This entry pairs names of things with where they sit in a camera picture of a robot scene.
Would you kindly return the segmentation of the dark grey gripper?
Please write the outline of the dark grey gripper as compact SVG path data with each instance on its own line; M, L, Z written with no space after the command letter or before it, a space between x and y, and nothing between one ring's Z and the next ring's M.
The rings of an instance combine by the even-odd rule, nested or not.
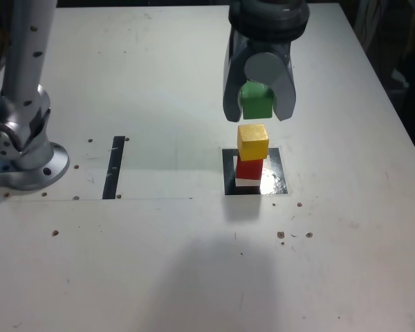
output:
M248 44L253 46L258 53L247 59L246 46ZM223 112L229 122L238 122L241 119L239 92L247 78L267 86L273 92L273 112L279 121L292 117L296 92L290 42L269 44L254 41L232 28L225 54L222 100Z

